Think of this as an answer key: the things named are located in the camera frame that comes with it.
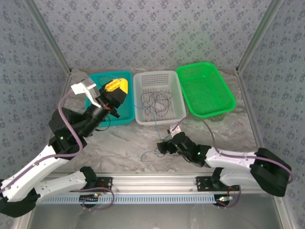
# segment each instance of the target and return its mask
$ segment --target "plastic basket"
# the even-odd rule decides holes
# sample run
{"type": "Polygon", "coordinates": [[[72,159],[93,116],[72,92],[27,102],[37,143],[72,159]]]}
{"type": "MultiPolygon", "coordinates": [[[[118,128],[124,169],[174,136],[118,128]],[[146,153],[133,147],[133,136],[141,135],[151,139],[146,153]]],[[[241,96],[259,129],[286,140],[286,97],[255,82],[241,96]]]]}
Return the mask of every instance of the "plastic basket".
{"type": "Polygon", "coordinates": [[[135,120],[141,125],[157,125],[175,123],[186,116],[183,95],[180,88],[178,75],[174,71],[155,71],[138,73],[133,77],[134,103],[142,108],[142,99],[147,99],[149,93],[163,91],[173,94],[169,99],[168,111],[155,115],[152,111],[149,114],[145,110],[135,108],[135,120]]]}
{"type": "MultiPolygon", "coordinates": [[[[128,81],[128,94],[125,98],[124,103],[117,109],[120,115],[119,118],[108,116],[111,120],[111,125],[128,125],[135,117],[134,114],[134,102],[133,102],[133,85],[132,85],[132,73],[129,71],[118,71],[118,72],[108,72],[108,73],[96,73],[89,77],[96,83],[98,89],[102,87],[103,84],[110,82],[115,79],[110,76],[113,75],[117,78],[124,78],[128,81]]],[[[91,105],[90,100],[86,99],[86,108],[91,105]]],[[[109,125],[108,119],[102,122],[99,127],[107,127],[109,125]]]]}
{"type": "Polygon", "coordinates": [[[189,64],[177,68],[176,72],[193,115],[208,118],[229,112],[236,107],[232,92],[214,64],[189,64]]]}

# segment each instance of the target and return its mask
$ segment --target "patterned wallpaper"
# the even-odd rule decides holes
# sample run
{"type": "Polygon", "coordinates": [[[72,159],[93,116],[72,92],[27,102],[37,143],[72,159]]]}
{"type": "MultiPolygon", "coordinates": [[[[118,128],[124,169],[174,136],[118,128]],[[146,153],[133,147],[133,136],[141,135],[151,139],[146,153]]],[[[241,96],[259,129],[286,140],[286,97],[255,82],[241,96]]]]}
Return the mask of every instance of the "patterned wallpaper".
{"type": "Polygon", "coordinates": [[[284,0],[242,73],[268,149],[293,168],[287,191],[305,228],[305,2],[284,0]]]}
{"type": "Polygon", "coordinates": [[[65,75],[23,2],[1,0],[0,9],[0,177],[7,178],[45,146],[65,75]]]}
{"type": "Polygon", "coordinates": [[[35,0],[71,68],[236,66],[270,0],[35,0]]]}

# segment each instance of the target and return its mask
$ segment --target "blue basket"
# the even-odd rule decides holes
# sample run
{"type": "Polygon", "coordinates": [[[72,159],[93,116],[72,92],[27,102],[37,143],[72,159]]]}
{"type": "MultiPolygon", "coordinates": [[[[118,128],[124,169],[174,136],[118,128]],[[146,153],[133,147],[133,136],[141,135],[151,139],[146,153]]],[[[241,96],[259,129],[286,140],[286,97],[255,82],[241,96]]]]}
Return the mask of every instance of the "blue basket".
{"type": "MultiPolygon", "coordinates": [[[[113,125],[128,125],[134,118],[134,100],[133,100],[133,83],[132,83],[132,73],[130,71],[117,71],[117,72],[108,72],[108,73],[97,73],[92,74],[89,77],[96,83],[98,89],[102,87],[103,84],[110,82],[115,79],[110,76],[113,75],[117,78],[124,78],[128,81],[128,94],[125,98],[124,103],[118,108],[119,118],[116,118],[109,115],[111,120],[110,126],[113,125]]],[[[86,99],[86,109],[91,105],[90,100],[86,99]]],[[[102,122],[99,127],[107,127],[109,125],[108,119],[105,122],[102,122]]]]}

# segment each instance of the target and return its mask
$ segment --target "white basket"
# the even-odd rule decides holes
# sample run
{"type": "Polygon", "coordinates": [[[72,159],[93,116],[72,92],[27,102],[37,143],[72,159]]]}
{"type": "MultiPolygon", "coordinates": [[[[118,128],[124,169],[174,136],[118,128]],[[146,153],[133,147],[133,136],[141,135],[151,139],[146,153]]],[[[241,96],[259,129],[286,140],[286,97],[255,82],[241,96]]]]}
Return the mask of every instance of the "white basket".
{"type": "Polygon", "coordinates": [[[163,115],[146,114],[143,109],[135,108],[135,120],[141,125],[157,125],[176,123],[186,116],[183,96],[178,75],[174,71],[155,71],[138,73],[133,77],[134,104],[142,108],[143,93],[164,91],[172,93],[170,106],[163,115]]]}

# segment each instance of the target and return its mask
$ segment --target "green basket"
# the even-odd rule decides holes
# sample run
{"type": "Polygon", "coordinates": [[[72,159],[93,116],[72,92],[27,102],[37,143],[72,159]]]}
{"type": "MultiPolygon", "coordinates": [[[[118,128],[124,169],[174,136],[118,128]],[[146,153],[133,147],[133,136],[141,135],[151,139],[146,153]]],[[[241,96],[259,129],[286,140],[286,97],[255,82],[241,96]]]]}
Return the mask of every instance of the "green basket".
{"type": "Polygon", "coordinates": [[[176,72],[182,93],[193,115],[209,118],[236,107],[232,92],[214,64],[193,63],[177,68],[176,72]]]}

